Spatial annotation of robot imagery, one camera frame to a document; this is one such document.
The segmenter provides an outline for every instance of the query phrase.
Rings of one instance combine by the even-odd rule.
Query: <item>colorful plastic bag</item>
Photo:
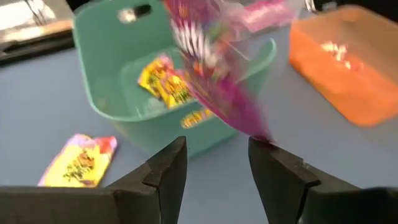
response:
[[[165,4],[192,95],[231,127],[270,141],[259,107],[237,84],[245,71],[231,47],[234,30],[229,20],[207,1],[166,0]]]

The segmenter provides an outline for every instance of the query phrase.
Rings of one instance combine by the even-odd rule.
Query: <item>orange container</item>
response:
[[[289,60],[344,117],[372,126],[398,114],[397,41],[397,24],[345,6],[294,22]]]

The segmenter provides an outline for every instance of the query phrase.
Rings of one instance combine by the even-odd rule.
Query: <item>black cable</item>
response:
[[[31,2],[33,2],[33,4],[35,5],[35,7],[36,7],[36,9],[37,9],[37,12],[39,12],[39,14],[40,14],[40,16],[41,16],[41,18],[42,18],[42,20],[41,20],[41,23],[42,24],[46,24],[46,21],[45,21],[45,16],[42,14],[42,11],[39,9],[39,7],[37,7],[37,5],[36,5],[36,3],[35,3],[35,1],[34,0],[30,0]]]
[[[35,21],[36,25],[43,25],[42,22],[40,21],[40,18],[38,17],[36,12],[32,9],[32,6],[29,4],[29,0],[24,0],[24,1],[27,4],[27,6],[29,7],[30,11],[33,13],[34,21]]]

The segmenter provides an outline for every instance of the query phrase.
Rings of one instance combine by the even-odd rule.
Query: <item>pink package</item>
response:
[[[270,141],[260,109],[237,84],[244,69],[230,46],[233,30],[228,21],[206,1],[166,0],[165,4],[192,95],[231,127]]]
[[[284,26],[295,17],[286,0],[256,1],[240,10],[238,19],[251,32],[272,26]]]

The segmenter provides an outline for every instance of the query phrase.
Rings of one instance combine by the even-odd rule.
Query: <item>gray table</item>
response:
[[[396,186],[398,119],[371,129],[350,124],[291,69],[287,34],[271,34],[279,54],[262,93],[278,145],[359,187]],[[146,159],[90,108],[74,50],[1,68],[0,104],[0,185],[35,185],[73,133],[119,139],[103,185]],[[241,134],[189,163],[180,223],[267,223],[247,139]]]

